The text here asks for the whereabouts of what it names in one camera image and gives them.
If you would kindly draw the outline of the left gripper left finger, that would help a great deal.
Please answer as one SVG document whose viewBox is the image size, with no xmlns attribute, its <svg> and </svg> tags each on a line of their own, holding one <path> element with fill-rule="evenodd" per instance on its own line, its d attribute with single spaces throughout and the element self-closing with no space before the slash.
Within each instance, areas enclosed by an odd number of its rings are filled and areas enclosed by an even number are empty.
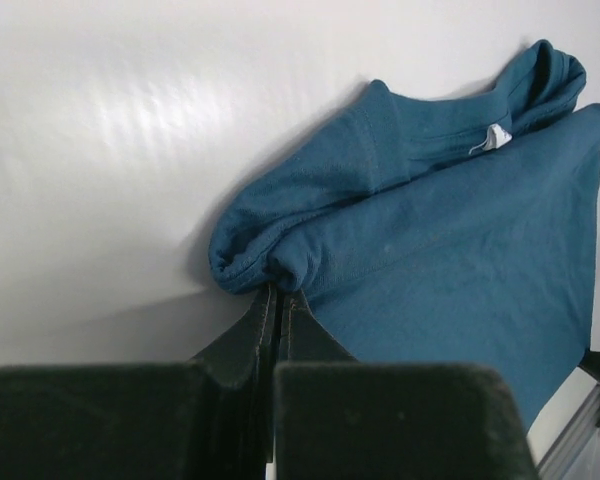
<svg viewBox="0 0 600 480">
<path fill-rule="evenodd" d="M 0 479 L 261 479 L 278 293 L 187 361 L 0 367 Z"/>
</svg>

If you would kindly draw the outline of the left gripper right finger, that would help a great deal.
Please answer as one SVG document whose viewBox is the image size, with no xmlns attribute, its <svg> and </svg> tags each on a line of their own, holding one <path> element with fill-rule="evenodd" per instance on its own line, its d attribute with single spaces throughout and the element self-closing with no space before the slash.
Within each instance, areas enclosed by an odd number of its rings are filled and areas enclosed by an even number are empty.
<svg viewBox="0 0 600 480">
<path fill-rule="evenodd" d="M 280 479 L 532 479 L 511 392 L 472 364 L 368 364 L 285 297 L 274 371 Z"/>
</svg>

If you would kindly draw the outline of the teal blue t shirt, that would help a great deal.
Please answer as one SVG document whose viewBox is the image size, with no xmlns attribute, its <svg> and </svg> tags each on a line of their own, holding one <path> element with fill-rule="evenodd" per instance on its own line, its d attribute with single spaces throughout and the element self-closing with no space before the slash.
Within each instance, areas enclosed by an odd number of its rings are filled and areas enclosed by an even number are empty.
<svg viewBox="0 0 600 480">
<path fill-rule="evenodd" d="M 224 211 L 214 280 L 302 292 L 360 361 L 491 367 L 531 425 L 590 345 L 600 104 L 577 107 L 585 84 L 544 40 L 470 98 L 373 81 Z"/>
</svg>

